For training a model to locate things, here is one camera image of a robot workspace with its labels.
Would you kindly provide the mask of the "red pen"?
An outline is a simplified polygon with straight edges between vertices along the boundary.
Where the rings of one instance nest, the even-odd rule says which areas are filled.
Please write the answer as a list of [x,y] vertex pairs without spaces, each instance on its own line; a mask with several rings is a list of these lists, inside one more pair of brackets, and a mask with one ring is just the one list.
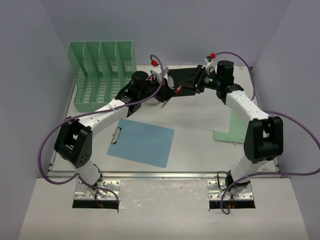
[[170,95],[167,97],[167,99],[163,102],[163,104],[161,105],[160,108],[164,108],[165,105],[169,102],[169,100],[173,97],[176,97],[179,92],[183,89],[183,86],[180,85],[176,90],[174,90],[173,92],[170,93]]

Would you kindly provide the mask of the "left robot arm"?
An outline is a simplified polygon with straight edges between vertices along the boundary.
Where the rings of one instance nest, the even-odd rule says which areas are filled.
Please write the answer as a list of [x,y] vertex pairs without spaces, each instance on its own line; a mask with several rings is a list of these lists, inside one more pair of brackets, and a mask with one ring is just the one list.
[[86,190],[97,197],[103,193],[102,175],[91,160],[93,139],[113,123],[133,115],[143,102],[165,102],[172,96],[167,70],[135,71],[128,84],[106,105],[94,112],[68,117],[60,127],[54,150],[73,167]]

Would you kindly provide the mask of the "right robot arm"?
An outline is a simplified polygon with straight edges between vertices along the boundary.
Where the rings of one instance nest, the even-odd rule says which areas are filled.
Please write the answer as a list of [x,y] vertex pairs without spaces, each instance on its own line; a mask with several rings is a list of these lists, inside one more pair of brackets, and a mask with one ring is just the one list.
[[252,174],[266,162],[283,154],[283,120],[261,110],[249,99],[244,89],[235,83],[232,61],[220,60],[216,68],[198,65],[183,80],[182,85],[197,94],[203,93],[205,89],[215,90],[217,97],[246,124],[244,155],[227,173],[223,184],[227,196],[238,195],[247,188]]

